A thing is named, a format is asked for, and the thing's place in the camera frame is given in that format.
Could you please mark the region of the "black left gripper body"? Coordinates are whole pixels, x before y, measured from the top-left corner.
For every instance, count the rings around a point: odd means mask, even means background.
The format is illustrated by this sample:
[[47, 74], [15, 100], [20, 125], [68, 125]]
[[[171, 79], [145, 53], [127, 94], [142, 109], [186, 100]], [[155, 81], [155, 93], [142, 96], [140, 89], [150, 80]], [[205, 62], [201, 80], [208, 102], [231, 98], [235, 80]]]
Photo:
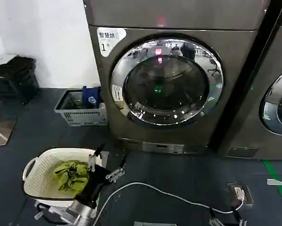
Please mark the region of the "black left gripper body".
[[75, 200], [90, 208], [96, 208], [97, 199], [101, 190], [104, 186], [110, 184], [109, 180], [106, 179], [106, 176], [110, 173], [110, 170], [102, 166], [95, 165], [95, 171], [89, 172], [89, 181], [87, 182], [83, 191], [75, 197]]

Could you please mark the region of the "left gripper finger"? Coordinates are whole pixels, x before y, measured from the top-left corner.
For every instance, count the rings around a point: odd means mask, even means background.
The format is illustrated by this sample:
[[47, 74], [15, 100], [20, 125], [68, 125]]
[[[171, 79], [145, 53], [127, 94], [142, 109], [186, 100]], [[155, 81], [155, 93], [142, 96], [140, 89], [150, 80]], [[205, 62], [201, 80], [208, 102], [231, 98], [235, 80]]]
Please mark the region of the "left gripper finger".
[[112, 171], [110, 174], [107, 174], [105, 179], [109, 183], [116, 183], [116, 181], [125, 174], [125, 165], [126, 165], [126, 157], [122, 159], [119, 168]]
[[101, 152], [104, 150], [105, 144], [101, 144], [93, 154], [89, 155], [89, 160], [88, 160], [88, 171], [95, 172], [96, 170], [96, 159], [99, 157], [100, 159], [102, 158]]

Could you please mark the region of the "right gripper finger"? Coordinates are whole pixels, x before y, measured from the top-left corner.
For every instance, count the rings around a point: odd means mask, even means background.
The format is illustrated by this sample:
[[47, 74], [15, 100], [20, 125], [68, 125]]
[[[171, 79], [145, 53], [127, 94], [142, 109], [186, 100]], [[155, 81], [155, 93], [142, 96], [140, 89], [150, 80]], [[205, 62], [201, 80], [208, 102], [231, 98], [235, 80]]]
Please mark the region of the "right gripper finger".
[[232, 211], [233, 211], [233, 216], [235, 218], [236, 223], [231, 223], [229, 224], [230, 226], [246, 226], [247, 225], [247, 220], [243, 219], [238, 210], [236, 210], [235, 208], [232, 207]]
[[220, 226], [218, 219], [216, 218], [216, 215], [214, 213], [214, 210], [212, 208], [209, 208], [209, 225], [210, 226]]

